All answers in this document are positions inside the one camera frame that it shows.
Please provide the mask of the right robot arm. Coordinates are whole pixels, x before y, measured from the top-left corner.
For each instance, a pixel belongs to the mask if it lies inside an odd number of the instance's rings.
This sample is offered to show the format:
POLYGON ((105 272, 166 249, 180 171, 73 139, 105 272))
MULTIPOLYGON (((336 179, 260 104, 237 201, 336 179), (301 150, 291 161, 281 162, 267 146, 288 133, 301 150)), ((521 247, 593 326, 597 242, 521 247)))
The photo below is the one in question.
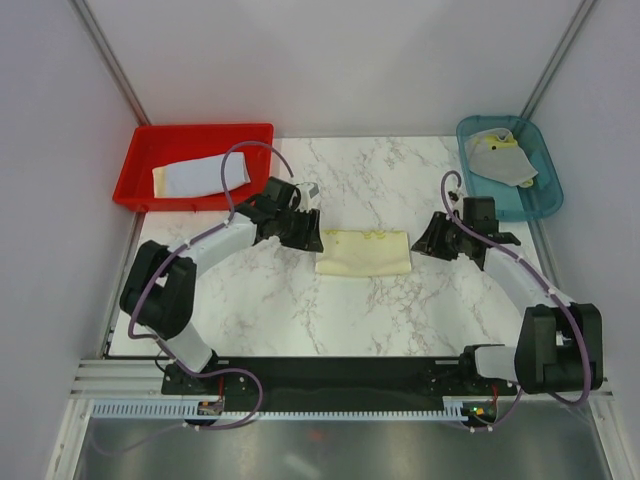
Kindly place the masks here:
POLYGON ((480 394, 500 379, 528 394, 577 392, 582 398, 604 381, 602 316, 577 303, 534 267, 519 239, 502 232, 491 197, 465 197, 460 209, 433 214, 412 251, 453 261, 464 255, 493 279, 522 316, 517 343, 474 345, 457 370, 458 385, 480 394))

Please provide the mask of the pale yellow patterned towel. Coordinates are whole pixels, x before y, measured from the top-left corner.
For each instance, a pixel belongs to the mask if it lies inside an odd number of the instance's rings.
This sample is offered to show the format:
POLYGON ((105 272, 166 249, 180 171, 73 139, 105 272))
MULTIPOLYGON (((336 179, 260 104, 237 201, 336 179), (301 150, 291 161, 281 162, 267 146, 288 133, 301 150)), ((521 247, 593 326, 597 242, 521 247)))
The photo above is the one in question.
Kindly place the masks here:
POLYGON ((412 270, 404 231, 323 230, 324 251, 316 255, 319 275, 350 278, 406 275, 412 270))

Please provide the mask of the light blue towel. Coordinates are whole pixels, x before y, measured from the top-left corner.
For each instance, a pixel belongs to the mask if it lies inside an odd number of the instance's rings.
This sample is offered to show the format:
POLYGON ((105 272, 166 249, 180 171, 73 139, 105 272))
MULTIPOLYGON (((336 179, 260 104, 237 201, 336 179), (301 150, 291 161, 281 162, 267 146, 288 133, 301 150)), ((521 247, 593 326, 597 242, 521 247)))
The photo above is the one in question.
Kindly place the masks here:
MULTIPOLYGON (((224 154, 172 163, 166 167, 165 198, 197 198, 224 192, 222 160, 224 154)), ((229 191, 250 182, 245 155, 231 153, 225 164, 229 191)))

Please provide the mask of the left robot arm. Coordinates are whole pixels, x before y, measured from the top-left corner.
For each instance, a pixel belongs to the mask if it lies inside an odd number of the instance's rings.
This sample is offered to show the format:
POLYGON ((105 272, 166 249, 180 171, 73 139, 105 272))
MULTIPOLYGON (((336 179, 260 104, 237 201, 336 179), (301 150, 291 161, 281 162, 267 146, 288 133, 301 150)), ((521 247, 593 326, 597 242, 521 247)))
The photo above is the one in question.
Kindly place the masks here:
POLYGON ((129 335, 143 335, 167 349, 185 367, 184 382, 197 394, 213 391, 219 371, 210 364, 215 352, 192 323, 198 278, 223 260, 258 243, 276 238, 283 247, 313 253, 324 251, 320 238, 319 187, 297 185, 271 177, 264 190, 232 208, 221 224, 172 248, 143 243, 119 299, 130 316, 129 335))

